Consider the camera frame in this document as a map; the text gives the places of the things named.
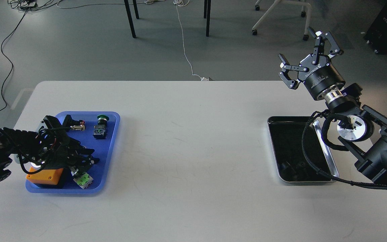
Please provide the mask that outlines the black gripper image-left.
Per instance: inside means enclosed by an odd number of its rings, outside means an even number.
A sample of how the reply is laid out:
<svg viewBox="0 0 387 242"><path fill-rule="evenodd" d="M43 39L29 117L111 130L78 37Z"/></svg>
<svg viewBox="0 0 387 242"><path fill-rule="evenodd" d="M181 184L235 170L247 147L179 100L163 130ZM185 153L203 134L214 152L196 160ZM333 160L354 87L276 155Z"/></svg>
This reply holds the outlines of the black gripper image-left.
<svg viewBox="0 0 387 242"><path fill-rule="evenodd" d="M84 175L100 158L92 154L94 149L86 148L80 141L70 138L68 144L58 139L36 135L29 153L29 163L35 169L60 169L69 167L71 175Z"/></svg>

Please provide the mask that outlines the black robot arm image-left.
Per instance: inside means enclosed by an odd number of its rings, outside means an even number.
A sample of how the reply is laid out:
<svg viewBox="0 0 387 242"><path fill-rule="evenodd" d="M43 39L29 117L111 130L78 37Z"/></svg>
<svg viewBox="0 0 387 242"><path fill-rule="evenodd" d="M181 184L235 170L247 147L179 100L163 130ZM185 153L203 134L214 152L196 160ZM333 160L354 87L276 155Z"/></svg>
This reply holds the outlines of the black robot arm image-left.
<svg viewBox="0 0 387 242"><path fill-rule="evenodd" d="M69 130L85 130L83 120L73 120L67 115L61 123L58 118L47 115L37 132L0 128L0 182L8 178L14 154L27 181L43 188L61 188L66 182L67 172L74 181L86 188L92 178L88 170L99 158L93 157L94 149L68 136Z"/></svg>

